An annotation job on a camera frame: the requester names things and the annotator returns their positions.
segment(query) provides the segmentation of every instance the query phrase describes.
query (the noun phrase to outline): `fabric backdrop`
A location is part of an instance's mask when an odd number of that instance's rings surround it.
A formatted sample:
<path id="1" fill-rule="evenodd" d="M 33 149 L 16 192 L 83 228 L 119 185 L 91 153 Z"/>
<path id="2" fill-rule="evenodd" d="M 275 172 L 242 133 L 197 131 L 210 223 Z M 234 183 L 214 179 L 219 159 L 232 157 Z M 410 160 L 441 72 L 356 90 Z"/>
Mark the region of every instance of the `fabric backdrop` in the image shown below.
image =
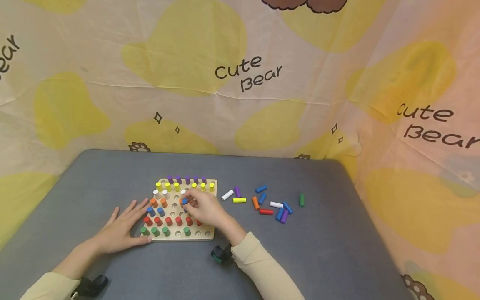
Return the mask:
<path id="1" fill-rule="evenodd" d="M 0 248 L 85 149 L 329 158 L 416 299 L 480 299 L 480 1 L 1 8 Z"/>

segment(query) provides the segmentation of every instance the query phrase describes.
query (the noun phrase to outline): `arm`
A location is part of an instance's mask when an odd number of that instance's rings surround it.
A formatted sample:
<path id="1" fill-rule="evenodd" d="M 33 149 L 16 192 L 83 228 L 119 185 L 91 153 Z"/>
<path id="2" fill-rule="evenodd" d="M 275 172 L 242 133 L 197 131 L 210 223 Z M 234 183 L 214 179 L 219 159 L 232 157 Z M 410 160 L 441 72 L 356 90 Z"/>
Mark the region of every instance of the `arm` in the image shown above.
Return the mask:
<path id="1" fill-rule="evenodd" d="M 190 189 L 183 207 L 196 219 L 220 229 L 232 245 L 235 262 L 254 282 L 265 300 L 301 300 L 299 289 L 259 240 L 229 216 L 212 194 Z"/>
<path id="2" fill-rule="evenodd" d="M 146 213 L 147 199 L 135 205 L 136 200 L 133 200 L 120 216 L 116 207 L 110 220 L 94 237 L 75 247 L 52 272 L 44 274 L 31 286 L 20 300 L 70 299 L 80 283 L 80 277 L 99 256 L 149 243 L 151 237 L 130 236 L 132 226 Z"/>

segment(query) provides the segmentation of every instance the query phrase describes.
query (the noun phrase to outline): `hand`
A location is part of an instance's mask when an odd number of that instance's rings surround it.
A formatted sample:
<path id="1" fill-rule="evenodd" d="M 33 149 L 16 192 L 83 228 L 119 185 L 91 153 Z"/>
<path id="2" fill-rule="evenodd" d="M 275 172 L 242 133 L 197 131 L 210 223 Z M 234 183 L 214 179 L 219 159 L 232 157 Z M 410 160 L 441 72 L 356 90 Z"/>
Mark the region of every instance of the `hand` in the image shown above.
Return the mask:
<path id="1" fill-rule="evenodd" d="M 221 227 L 229 217 L 222 205 L 220 205 L 218 199 L 208 192 L 189 189 L 183 194 L 183 198 L 187 198 L 189 201 L 183 208 L 202 223 L 218 228 Z"/>
<path id="2" fill-rule="evenodd" d="M 135 207 L 137 201 L 133 200 L 120 216 L 118 216 L 120 209 L 115 207 L 110 220 L 90 239 L 99 254 L 118 252 L 133 246 L 145 245 L 152 241 L 152 238 L 148 236 L 137 238 L 130 236 L 132 226 L 146 213 L 149 207 L 147 203 L 148 199 L 145 198 Z"/>

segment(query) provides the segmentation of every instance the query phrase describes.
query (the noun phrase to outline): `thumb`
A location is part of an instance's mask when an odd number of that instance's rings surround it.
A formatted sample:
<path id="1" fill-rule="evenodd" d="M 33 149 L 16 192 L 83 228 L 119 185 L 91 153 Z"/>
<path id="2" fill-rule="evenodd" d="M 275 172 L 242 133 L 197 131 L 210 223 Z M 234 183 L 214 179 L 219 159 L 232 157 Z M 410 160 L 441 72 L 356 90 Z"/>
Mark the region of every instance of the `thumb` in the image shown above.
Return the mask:
<path id="1" fill-rule="evenodd" d="M 197 207 L 193 207 L 191 204 L 185 204 L 183 206 L 183 208 L 185 208 L 187 213 L 192 215 L 194 218 L 197 218 L 197 213 L 198 213 L 198 208 Z"/>
<path id="2" fill-rule="evenodd" d="M 137 237 L 137 238 L 131 238 L 130 239 L 130 247 L 135 247 L 135 246 L 141 246 L 148 244 L 152 241 L 152 237 L 149 236 L 142 236 L 142 237 Z"/>

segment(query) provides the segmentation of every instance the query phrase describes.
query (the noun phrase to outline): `white peg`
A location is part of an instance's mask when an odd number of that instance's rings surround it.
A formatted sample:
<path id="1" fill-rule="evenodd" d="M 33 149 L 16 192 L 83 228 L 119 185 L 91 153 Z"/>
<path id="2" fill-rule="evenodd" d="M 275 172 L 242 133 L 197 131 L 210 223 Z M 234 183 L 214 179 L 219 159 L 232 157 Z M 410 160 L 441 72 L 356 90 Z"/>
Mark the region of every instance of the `white peg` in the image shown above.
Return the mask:
<path id="1" fill-rule="evenodd" d="M 282 203 L 278 203 L 278 202 L 270 201 L 270 206 L 271 206 L 271 207 L 282 208 L 282 207 L 283 207 L 283 204 L 282 204 Z"/>
<path id="2" fill-rule="evenodd" d="M 170 199 L 170 194 L 168 193 L 167 190 L 163 190 L 162 194 L 165 199 Z"/>
<path id="3" fill-rule="evenodd" d="M 222 196 L 222 200 L 225 201 L 226 199 L 228 199 L 228 197 L 230 197 L 231 195 L 233 195 L 233 190 L 230 190 L 228 191 L 225 195 Z"/>
<path id="4" fill-rule="evenodd" d="M 158 190 L 154 190 L 153 191 L 153 196 L 155 197 L 155 199 L 160 199 L 160 193 L 158 192 Z"/>

